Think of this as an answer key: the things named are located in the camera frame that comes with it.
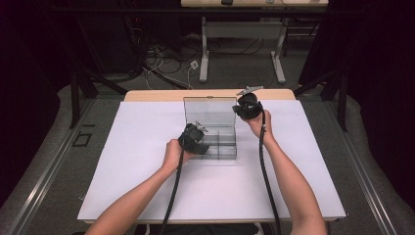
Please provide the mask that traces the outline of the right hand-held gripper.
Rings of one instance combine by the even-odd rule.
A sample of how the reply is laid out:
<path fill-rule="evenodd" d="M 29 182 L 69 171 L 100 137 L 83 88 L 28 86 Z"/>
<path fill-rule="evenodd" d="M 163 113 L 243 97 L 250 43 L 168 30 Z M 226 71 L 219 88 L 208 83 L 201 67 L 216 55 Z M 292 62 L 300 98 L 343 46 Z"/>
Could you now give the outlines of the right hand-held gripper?
<path fill-rule="evenodd" d="M 259 89 L 262 89 L 262 86 L 247 87 L 240 91 L 237 105 L 232 107 L 233 112 L 243 119 L 258 117 L 262 113 L 263 107 L 254 92 Z"/>

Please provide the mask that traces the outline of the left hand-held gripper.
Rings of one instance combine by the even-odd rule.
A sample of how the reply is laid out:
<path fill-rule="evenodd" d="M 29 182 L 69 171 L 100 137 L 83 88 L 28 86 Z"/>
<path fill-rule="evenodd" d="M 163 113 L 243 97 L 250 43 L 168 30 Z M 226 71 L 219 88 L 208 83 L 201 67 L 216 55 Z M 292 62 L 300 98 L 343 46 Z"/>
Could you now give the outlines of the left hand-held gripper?
<path fill-rule="evenodd" d="M 181 148 L 192 154 L 203 155 L 208 151 L 209 145 L 203 143 L 207 130 L 197 121 L 187 123 L 178 138 Z"/>

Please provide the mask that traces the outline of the clear plastic compartment box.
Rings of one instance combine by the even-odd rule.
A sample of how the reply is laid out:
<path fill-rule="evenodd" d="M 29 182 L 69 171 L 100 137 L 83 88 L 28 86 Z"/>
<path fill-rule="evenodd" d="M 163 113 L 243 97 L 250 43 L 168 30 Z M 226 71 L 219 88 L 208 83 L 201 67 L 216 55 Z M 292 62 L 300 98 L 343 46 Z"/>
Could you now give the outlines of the clear plastic compartment box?
<path fill-rule="evenodd" d="M 232 107 L 235 97 L 185 97 L 184 111 L 187 123 L 200 123 L 207 132 L 203 143 L 207 152 L 196 155 L 200 160 L 234 161 L 237 158 L 236 114 Z"/>

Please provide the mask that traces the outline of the person's left hand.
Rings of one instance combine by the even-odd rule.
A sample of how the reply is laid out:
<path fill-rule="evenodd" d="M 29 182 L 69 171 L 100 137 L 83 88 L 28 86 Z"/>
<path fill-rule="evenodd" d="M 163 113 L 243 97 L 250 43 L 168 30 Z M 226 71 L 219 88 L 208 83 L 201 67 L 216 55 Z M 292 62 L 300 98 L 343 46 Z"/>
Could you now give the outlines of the person's left hand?
<path fill-rule="evenodd" d="M 171 139 L 166 143 L 161 169 L 169 174 L 172 174 L 178 169 L 179 163 L 184 164 L 193 157 L 194 154 L 182 150 L 177 139 Z"/>

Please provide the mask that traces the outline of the person's right hand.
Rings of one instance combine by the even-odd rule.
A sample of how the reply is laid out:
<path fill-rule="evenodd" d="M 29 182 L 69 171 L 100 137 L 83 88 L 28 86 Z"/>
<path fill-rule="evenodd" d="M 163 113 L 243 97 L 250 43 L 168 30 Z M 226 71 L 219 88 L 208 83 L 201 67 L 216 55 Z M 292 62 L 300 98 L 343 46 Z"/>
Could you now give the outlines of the person's right hand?
<path fill-rule="evenodd" d="M 245 123 L 257 138 L 262 138 L 262 143 L 265 146 L 275 140 L 272 131 L 271 114 L 267 110 L 258 117 L 245 119 Z"/>

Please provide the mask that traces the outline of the white table cover sheet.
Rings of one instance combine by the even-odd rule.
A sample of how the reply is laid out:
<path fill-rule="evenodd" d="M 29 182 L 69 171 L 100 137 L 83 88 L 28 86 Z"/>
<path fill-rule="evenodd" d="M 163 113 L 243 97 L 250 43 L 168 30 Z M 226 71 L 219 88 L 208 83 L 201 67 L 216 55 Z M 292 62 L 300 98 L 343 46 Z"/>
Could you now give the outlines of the white table cover sheet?
<path fill-rule="evenodd" d="M 346 215 L 303 107 L 296 100 L 265 100 L 274 136 L 312 187 L 323 217 Z M 78 219 L 94 221 L 110 204 L 161 165 L 167 141 L 185 126 L 180 102 L 120 104 Z M 170 176 L 138 220 L 221 223 L 289 218 L 268 154 L 258 151 L 247 124 L 236 122 L 234 161 L 190 160 Z"/>

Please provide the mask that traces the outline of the white-legged background desk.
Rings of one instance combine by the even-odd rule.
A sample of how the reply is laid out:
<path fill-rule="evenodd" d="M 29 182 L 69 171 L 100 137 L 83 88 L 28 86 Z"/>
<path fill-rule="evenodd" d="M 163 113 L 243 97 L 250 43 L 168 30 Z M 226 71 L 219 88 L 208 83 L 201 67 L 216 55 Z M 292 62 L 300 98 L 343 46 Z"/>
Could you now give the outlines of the white-legged background desk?
<path fill-rule="evenodd" d="M 181 0 L 181 6 L 196 10 L 310 10 L 312 13 L 324 11 L 329 0 Z M 212 22 L 202 17 L 202 59 L 200 82 L 208 80 L 208 39 L 209 38 L 262 38 L 275 39 L 276 49 L 270 52 L 273 68 L 280 84 L 286 82 L 281 66 L 280 55 L 289 28 L 290 17 L 279 17 L 279 22 L 258 22 L 232 20 Z"/>

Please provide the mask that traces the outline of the person's dark clothing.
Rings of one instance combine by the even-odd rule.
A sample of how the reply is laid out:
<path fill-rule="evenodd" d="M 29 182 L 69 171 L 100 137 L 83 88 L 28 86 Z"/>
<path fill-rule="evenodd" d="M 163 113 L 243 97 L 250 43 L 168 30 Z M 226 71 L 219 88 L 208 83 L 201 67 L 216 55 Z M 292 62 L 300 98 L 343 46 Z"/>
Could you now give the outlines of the person's dark clothing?
<path fill-rule="evenodd" d="M 162 235 L 276 235 L 268 223 L 171 224 Z"/>

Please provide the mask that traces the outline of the black metal stand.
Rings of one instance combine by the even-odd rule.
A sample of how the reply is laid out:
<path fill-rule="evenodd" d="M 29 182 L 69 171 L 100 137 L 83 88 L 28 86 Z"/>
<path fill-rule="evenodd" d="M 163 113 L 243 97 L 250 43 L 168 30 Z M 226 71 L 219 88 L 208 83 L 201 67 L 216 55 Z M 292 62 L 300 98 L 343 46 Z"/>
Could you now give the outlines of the black metal stand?
<path fill-rule="evenodd" d="M 320 92 L 320 98 L 323 101 L 333 101 L 335 97 L 338 97 L 337 121 L 342 130 L 346 131 L 347 76 L 345 73 L 330 70 L 306 85 L 295 89 L 294 95 L 299 96 L 320 83 L 324 83 L 324 88 Z"/>
<path fill-rule="evenodd" d="M 95 99 L 98 95 L 98 90 L 94 85 L 94 80 L 104 84 L 121 95 L 125 95 L 127 93 L 126 89 L 116 85 L 112 81 L 109 81 L 99 73 L 92 71 L 85 66 L 76 67 L 70 77 L 71 128 L 74 128 L 81 118 L 79 92 L 82 92 L 87 99 Z"/>

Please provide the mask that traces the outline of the aluminium floor rail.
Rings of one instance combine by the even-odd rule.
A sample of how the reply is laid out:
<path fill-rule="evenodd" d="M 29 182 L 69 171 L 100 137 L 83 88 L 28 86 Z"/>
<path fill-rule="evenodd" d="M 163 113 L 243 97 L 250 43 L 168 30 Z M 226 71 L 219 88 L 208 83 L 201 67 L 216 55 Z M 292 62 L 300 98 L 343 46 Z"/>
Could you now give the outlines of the aluminium floor rail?
<path fill-rule="evenodd" d="M 75 127 L 62 107 L 51 131 L 0 210 L 0 235 L 72 235 L 88 225 L 77 219 L 99 154 L 94 120 L 99 103 L 88 100 Z"/>
<path fill-rule="evenodd" d="M 385 205 L 377 193 L 371 179 L 369 178 L 369 175 L 364 168 L 360 156 L 355 150 L 348 136 L 348 133 L 344 131 L 343 128 L 339 125 L 335 105 L 332 102 L 324 102 L 324 106 L 332 123 L 339 132 L 342 142 L 346 146 L 349 164 L 359 183 L 368 207 L 370 208 L 371 213 L 374 215 L 378 227 L 381 230 L 382 235 L 397 235 L 396 229 L 386 211 Z"/>

